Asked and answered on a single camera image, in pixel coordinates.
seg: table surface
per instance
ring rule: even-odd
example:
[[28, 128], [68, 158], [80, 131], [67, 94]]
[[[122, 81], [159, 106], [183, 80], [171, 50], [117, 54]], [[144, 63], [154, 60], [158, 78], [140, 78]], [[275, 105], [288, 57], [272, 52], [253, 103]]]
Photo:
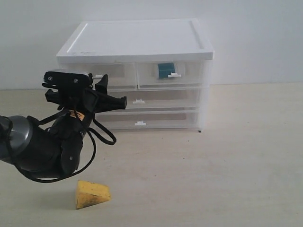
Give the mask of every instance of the table surface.
[[[212, 86], [207, 126], [116, 132], [82, 174], [34, 183], [0, 163], [0, 226], [285, 227], [303, 222], [303, 84]], [[56, 112], [42, 90], [0, 91], [1, 115]], [[84, 165], [92, 145], [85, 138]], [[75, 210], [77, 180], [112, 200]]]

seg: teal object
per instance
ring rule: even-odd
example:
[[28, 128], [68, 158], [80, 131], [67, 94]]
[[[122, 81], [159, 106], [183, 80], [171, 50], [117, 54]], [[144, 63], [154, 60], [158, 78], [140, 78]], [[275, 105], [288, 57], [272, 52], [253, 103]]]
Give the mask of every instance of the teal object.
[[161, 63], [158, 64], [159, 69], [159, 79], [169, 78], [171, 73], [175, 73], [174, 63]]

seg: triangular sponge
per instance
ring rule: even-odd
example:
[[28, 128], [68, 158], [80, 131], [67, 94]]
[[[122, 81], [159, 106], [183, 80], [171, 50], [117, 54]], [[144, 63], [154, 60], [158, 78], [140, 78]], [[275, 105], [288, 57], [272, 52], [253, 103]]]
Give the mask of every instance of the triangular sponge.
[[109, 201], [109, 187], [79, 180], [75, 199], [77, 210]]

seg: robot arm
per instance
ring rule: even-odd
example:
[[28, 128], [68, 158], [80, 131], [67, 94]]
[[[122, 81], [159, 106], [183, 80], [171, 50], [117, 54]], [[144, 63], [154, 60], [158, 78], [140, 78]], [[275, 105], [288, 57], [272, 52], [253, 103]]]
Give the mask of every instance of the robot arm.
[[[92, 75], [65, 70], [46, 72], [44, 87], [48, 102], [59, 105], [60, 112], [39, 121], [28, 116], [0, 116], [0, 160], [14, 165], [26, 178], [40, 183], [57, 182], [84, 171], [96, 154], [92, 136], [108, 145], [114, 145], [115, 136], [95, 119], [95, 114], [125, 109], [126, 97], [107, 94], [108, 76], [92, 86]], [[46, 130], [40, 125], [54, 121]], [[113, 141], [103, 138], [90, 127], [94, 122]], [[94, 145], [91, 160], [77, 171], [83, 138], [88, 134]]]

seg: white wall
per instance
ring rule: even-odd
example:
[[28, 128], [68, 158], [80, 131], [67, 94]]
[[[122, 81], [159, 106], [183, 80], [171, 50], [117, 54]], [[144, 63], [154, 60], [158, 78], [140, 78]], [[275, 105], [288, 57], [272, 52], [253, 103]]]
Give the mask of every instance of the white wall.
[[41, 88], [83, 20], [178, 17], [207, 24], [213, 84], [303, 81], [302, 9], [302, 0], [2, 0], [0, 89]]

